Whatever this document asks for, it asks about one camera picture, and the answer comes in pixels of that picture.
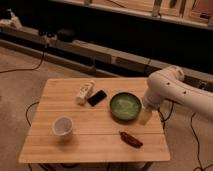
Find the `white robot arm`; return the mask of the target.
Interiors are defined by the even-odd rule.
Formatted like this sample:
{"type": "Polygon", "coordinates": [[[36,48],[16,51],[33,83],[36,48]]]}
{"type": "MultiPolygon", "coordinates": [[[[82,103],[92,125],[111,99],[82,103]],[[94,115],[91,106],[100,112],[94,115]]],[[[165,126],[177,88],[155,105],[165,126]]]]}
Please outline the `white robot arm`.
{"type": "Polygon", "coordinates": [[[213,122],[213,93],[184,83],[184,78],[183,70],[175,65],[151,73],[142,97],[143,106],[157,109],[165,99],[170,99],[213,122]]]}

